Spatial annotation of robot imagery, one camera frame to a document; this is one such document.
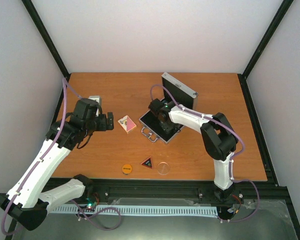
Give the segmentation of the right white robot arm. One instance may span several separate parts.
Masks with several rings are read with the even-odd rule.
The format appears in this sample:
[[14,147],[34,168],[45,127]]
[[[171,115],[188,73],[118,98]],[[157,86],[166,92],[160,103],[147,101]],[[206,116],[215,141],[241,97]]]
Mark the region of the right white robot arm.
[[200,113],[181,104],[161,104],[154,111],[164,131],[174,125],[188,127],[201,134],[207,154],[213,159],[214,195],[225,202],[234,191],[233,161],[241,138],[234,132],[222,113]]

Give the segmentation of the red black triangular button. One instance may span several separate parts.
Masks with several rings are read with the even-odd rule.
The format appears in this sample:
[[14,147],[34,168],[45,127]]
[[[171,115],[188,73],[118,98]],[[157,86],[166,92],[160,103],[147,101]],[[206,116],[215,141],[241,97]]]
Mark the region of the red black triangular button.
[[144,161],[140,163],[140,165],[152,169],[153,168],[152,157],[151,156],[147,157]]

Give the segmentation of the clear round dealer button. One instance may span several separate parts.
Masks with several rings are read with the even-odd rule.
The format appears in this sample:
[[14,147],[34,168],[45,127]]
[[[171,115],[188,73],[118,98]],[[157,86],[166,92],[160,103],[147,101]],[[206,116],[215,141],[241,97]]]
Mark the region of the clear round dealer button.
[[170,171],[170,166],[168,163],[166,162],[160,162],[157,167],[157,172],[160,174],[160,175],[167,175]]

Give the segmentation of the orange blue round button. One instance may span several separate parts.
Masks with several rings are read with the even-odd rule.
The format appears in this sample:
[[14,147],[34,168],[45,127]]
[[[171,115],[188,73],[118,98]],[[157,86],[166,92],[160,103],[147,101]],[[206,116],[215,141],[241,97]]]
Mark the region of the orange blue round button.
[[121,171],[124,175],[129,175],[133,171],[133,167],[130,164],[124,164],[121,168]]

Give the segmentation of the playing card deck box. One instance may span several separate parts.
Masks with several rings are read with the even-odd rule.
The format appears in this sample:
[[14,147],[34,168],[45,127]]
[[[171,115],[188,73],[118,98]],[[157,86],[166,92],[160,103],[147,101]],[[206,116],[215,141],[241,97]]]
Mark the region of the playing card deck box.
[[132,121],[132,119],[128,115],[122,117],[117,122],[125,130],[127,134],[133,131],[137,127],[137,125]]

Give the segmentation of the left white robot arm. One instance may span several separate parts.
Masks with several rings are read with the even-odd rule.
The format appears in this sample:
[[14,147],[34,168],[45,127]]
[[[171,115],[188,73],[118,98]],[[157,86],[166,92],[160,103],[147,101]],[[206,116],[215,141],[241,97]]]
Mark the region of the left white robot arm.
[[93,181],[82,174],[49,191],[43,189],[73,149],[84,148],[94,132],[113,128],[113,113],[103,113],[98,95],[81,98],[72,112],[64,111],[62,119],[51,125],[39,153],[21,179],[7,193],[0,193],[0,208],[5,216],[33,231],[51,211],[66,202],[93,200]]

